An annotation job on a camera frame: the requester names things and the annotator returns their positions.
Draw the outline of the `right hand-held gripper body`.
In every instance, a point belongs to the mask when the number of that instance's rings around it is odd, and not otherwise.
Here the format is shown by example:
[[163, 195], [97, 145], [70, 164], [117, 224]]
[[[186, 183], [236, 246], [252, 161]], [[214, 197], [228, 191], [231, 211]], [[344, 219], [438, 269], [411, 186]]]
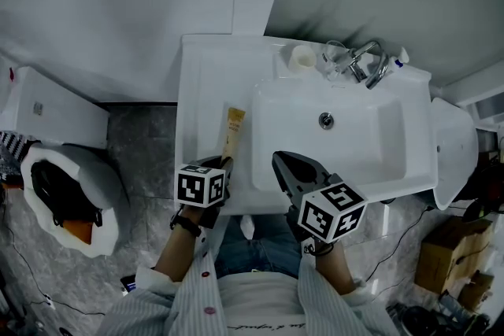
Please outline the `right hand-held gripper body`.
[[332, 244], [356, 231], [369, 201], [352, 183], [324, 173], [318, 182], [286, 186], [287, 223], [298, 242]]

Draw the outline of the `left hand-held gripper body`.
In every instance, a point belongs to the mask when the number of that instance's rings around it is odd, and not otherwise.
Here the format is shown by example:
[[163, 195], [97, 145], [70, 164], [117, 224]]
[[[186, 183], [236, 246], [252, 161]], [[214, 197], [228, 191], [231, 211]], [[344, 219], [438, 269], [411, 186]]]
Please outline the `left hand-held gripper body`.
[[213, 229], [220, 210], [230, 198], [229, 185], [224, 185], [224, 159], [222, 168], [210, 168], [210, 157], [181, 164], [175, 170], [174, 201], [183, 208], [191, 206], [203, 211], [201, 226]]

